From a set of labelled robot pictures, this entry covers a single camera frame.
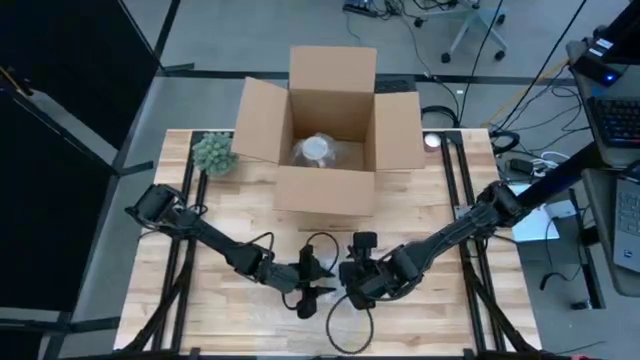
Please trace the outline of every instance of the wooden tabletop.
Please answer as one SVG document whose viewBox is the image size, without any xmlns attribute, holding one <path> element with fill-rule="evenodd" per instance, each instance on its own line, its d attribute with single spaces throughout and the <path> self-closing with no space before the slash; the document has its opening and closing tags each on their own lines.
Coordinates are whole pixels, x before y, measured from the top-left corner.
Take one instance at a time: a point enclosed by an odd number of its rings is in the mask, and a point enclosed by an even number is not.
<svg viewBox="0 0 640 360">
<path fill-rule="evenodd" d="M 489 137 L 484 129 L 461 131 L 478 194 L 498 178 Z M 180 189 L 191 133 L 192 130 L 167 132 L 155 183 Z M 272 210 L 276 165 L 241 158 L 233 173 L 209 179 L 205 198 L 209 212 L 204 218 L 236 241 L 248 241 L 272 231 L 279 263 L 297 262 L 298 251 L 317 231 L 331 232 L 337 238 L 340 261 L 346 256 L 354 231 L 375 231 L 378 248 L 374 258 L 379 257 L 400 243 L 423 239 L 452 221 L 442 155 L 434 152 L 425 156 L 427 165 L 422 170 L 376 174 L 376 211 L 372 217 Z M 457 164 L 455 156 L 452 147 L 453 162 Z M 457 165 L 454 169 L 460 199 L 464 199 Z M 190 204 L 195 199 L 197 173 L 193 179 Z M 314 245 L 316 256 L 328 267 L 334 245 L 322 237 L 314 239 Z M 169 246 L 170 239 L 163 235 L 149 235 L 140 241 L 115 348 L 131 341 L 158 305 Z M 489 242 L 487 256 L 500 307 L 527 341 L 539 347 L 515 245 L 494 238 Z M 237 275 L 221 255 L 199 243 L 181 353 L 199 347 L 202 354 L 220 355 L 337 354 L 325 335 L 325 320 L 344 290 L 337 278 L 323 279 L 318 284 L 339 290 L 319 298 L 318 313 L 311 319 L 300 320 L 295 312 L 285 309 L 279 292 Z M 287 300 L 295 304 L 298 296 L 290 294 Z M 172 330 L 174 311 L 175 304 L 167 321 L 167 334 Z M 463 348 L 474 348 L 458 248 L 440 256 L 409 296 L 391 303 L 378 302 L 372 315 L 375 334 L 365 355 L 461 355 Z M 491 346 L 489 321 L 486 314 L 483 317 L 487 344 Z M 331 319 L 332 335 L 345 349 L 362 346 L 368 331 L 366 313 L 356 311 L 348 301 L 338 307 Z M 169 338 L 164 338 L 165 347 Z"/>
</svg>

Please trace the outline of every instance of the cardboard box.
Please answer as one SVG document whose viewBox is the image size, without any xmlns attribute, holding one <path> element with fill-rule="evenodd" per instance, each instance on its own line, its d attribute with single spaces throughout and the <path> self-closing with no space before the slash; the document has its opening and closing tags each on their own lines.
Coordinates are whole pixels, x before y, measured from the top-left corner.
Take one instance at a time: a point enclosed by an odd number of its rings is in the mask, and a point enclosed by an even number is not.
<svg viewBox="0 0 640 360">
<path fill-rule="evenodd" d="M 418 93 L 374 94 L 376 50 L 294 47 L 289 89 L 247 78 L 232 151 L 279 165 L 274 208 L 372 215 L 375 171 L 423 168 Z M 298 139 L 349 149 L 337 168 L 289 166 Z"/>
</svg>

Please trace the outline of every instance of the concrete floor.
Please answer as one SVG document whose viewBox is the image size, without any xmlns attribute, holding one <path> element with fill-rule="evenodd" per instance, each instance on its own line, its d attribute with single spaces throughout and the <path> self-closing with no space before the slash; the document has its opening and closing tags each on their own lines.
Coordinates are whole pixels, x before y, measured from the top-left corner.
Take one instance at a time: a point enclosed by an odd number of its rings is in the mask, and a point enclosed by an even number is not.
<svg viewBox="0 0 640 360">
<path fill-rule="evenodd" d="M 487 42 L 476 74 L 483 76 L 534 76 L 555 43 L 579 0 L 505 1 L 507 20 L 500 33 L 509 42 L 507 56 L 493 60 L 495 44 Z M 590 1 L 570 29 L 567 40 L 581 39 L 599 24 L 610 22 L 625 6 L 626 0 Z M 125 0 L 125 4 L 151 44 L 155 44 L 170 0 Z M 497 1 L 483 1 L 483 7 Z M 357 45 L 346 29 L 346 16 L 340 0 L 182 0 L 167 46 L 164 65 L 195 62 L 196 69 L 238 71 L 286 71 L 292 45 Z M 418 14 L 407 1 L 407 11 Z M 350 26 L 364 46 L 378 49 L 379 73 L 422 73 L 424 67 L 415 56 L 408 28 L 398 18 L 383 22 L 357 15 L 350 16 Z M 484 33 L 469 31 L 450 64 L 441 64 L 440 54 L 449 46 L 461 21 L 432 19 L 421 29 L 412 29 L 418 51 L 436 74 L 468 75 Z M 550 65 L 565 57 L 564 45 L 554 54 Z M 242 91 L 241 80 L 156 78 L 141 110 L 140 125 L 127 158 L 127 164 L 157 160 L 166 129 L 231 128 Z M 464 84 L 449 84 L 454 93 Z M 503 104 L 525 86 L 473 85 L 467 97 L 463 124 L 477 127 L 489 119 Z M 539 91 L 535 87 L 532 93 Z M 442 104 L 453 107 L 448 93 L 433 84 L 418 84 L 423 105 Z M 81 127 L 69 119 L 63 109 L 40 103 L 54 118 L 69 128 Z M 518 120 L 518 126 L 533 125 L 574 106 L 575 99 L 544 95 L 532 103 Z M 537 129 L 523 131 L 523 143 L 531 148 L 545 145 L 562 134 L 560 127 L 569 121 L 568 113 L 557 121 Z M 447 119 L 425 116 L 427 127 L 449 127 Z M 572 127 L 586 126 L 580 115 Z M 84 130 L 75 129 L 79 134 Z M 109 157 L 109 149 L 87 135 L 98 151 Z M 571 135 L 550 149 L 571 155 L 592 140 L 588 131 Z M 87 282 L 75 319 L 118 316 L 122 309 L 136 250 L 139 227 L 123 212 L 152 182 L 153 172 L 124 178 L 118 187 L 107 223 L 97 245 Z M 567 274 L 575 271 L 575 229 L 562 233 L 562 242 L 554 243 L 554 260 Z M 540 255 L 540 244 L 522 247 L 521 258 L 529 294 L 545 349 L 569 350 L 597 341 L 605 343 L 582 353 L 607 359 L 630 359 L 640 352 L 637 335 L 640 317 L 635 311 L 640 300 L 618 296 L 608 276 L 601 251 L 596 256 L 600 280 L 607 301 L 606 310 L 570 311 L 568 304 L 586 295 L 582 278 L 566 284 L 551 281 L 547 290 L 538 283 L 547 271 Z M 63 356 L 107 353 L 112 349 L 115 331 L 69 336 Z"/>
</svg>

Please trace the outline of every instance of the green plant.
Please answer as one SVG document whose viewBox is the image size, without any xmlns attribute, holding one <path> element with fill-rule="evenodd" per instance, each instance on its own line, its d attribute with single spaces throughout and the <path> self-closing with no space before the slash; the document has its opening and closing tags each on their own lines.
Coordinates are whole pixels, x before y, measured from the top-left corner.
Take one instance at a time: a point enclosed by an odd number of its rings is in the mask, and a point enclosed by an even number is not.
<svg viewBox="0 0 640 360">
<path fill-rule="evenodd" d="M 209 176 L 223 176 L 238 165 L 238 155 L 231 152 L 229 133 L 206 133 L 193 146 L 193 163 Z"/>
</svg>

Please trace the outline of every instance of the office chair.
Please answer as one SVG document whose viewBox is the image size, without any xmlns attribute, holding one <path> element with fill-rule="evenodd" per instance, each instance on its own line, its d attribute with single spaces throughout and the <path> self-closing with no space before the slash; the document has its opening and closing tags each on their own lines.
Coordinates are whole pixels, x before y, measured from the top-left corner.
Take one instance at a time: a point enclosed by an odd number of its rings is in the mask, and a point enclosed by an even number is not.
<svg viewBox="0 0 640 360">
<path fill-rule="evenodd" d="M 481 28 L 482 31 L 486 33 L 487 30 L 489 30 L 489 28 L 491 27 L 491 20 L 493 20 L 493 16 L 496 12 L 496 8 L 481 9 L 480 0 L 475 0 L 475 1 L 460 0 L 457 6 L 463 6 L 465 8 L 458 9 L 458 10 L 429 12 L 426 14 L 426 16 L 416 18 L 415 21 L 413 22 L 413 25 L 415 27 L 420 28 L 425 21 L 431 20 L 431 19 L 437 19 L 437 18 L 465 19 L 464 24 L 462 24 L 462 27 L 458 32 L 458 35 L 456 36 L 455 40 L 453 40 L 451 47 L 449 47 L 449 51 L 443 53 L 440 57 L 440 60 L 444 64 L 451 62 L 451 54 L 456 50 L 456 48 L 458 47 L 458 44 L 460 44 L 460 40 L 462 40 L 462 37 L 464 36 L 464 34 L 466 34 L 467 31 L 469 30 L 469 27 L 471 27 L 471 25 L 474 25 L 474 24 L 479 25 L 479 28 Z M 504 10 L 504 8 L 500 9 L 500 11 L 498 12 L 498 16 L 496 17 L 496 25 L 502 25 L 504 23 L 504 20 L 506 17 L 505 12 L 506 11 Z M 502 60 L 502 58 L 504 58 L 505 56 L 505 51 L 507 50 L 507 43 L 504 41 L 502 36 L 500 36 L 496 32 L 495 28 L 493 27 L 491 27 L 491 33 L 489 34 L 489 37 L 493 41 L 495 41 L 498 44 L 498 46 L 501 48 L 501 50 L 499 50 L 494 55 L 494 58 L 497 61 Z"/>
</svg>

